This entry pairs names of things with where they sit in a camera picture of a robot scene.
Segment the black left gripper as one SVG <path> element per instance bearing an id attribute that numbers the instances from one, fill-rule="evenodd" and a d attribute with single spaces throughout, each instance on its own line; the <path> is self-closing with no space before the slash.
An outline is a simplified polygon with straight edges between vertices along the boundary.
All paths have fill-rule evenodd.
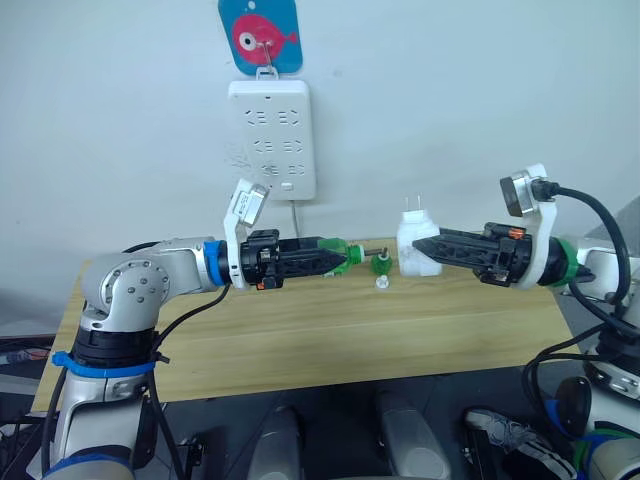
<path id="1" fill-rule="evenodd" d="M 325 250 L 322 237 L 279 236 L 277 229 L 256 230 L 240 245 L 242 274 L 257 290 L 282 288 L 284 278 L 324 275 L 346 261 L 345 255 Z"/>

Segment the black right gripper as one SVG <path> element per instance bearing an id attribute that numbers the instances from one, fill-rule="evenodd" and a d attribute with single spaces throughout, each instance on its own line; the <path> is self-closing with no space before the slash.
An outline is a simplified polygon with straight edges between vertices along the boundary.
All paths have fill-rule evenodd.
<path id="1" fill-rule="evenodd" d="M 441 228 L 440 235 L 411 245 L 437 263 L 471 269 L 481 283 L 500 287 L 517 283 L 531 259 L 527 230 L 495 222 L 486 223 L 482 234 Z"/>

